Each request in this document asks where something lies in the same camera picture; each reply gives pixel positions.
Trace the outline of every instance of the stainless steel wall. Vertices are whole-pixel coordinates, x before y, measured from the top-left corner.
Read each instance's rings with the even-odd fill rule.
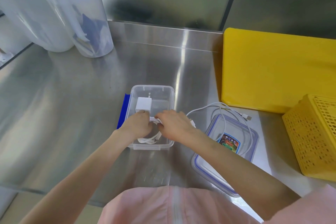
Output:
[[[336,0],[234,0],[228,27],[336,39]]]
[[[219,30],[228,0],[103,0],[107,18]]]

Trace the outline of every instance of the yellow cutting board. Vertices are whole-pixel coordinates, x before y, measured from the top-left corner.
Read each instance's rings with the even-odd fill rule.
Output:
[[[285,113],[305,94],[336,97],[336,40],[225,30],[223,102]]]

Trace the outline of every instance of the plastic pitcher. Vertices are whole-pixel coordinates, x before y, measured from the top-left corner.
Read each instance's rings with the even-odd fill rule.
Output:
[[[33,43],[46,50],[64,52],[73,47],[46,0],[0,0],[0,9]]]
[[[102,0],[47,0],[79,52],[96,58],[113,49]]]

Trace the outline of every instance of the label sticker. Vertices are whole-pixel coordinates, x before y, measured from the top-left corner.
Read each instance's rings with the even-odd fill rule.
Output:
[[[226,133],[224,133],[221,139],[219,139],[217,142],[219,142],[221,145],[225,146],[229,150],[232,150],[234,153],[237,153],[240,147],[240,142],[233,136],[230,136]]]

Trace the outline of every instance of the white zipper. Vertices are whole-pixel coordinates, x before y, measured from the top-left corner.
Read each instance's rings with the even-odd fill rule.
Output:
[[[183,224],[181,193],[180,188],[177,186],[174,186],[173,188],[172,209],[173,209],[173,224]]]

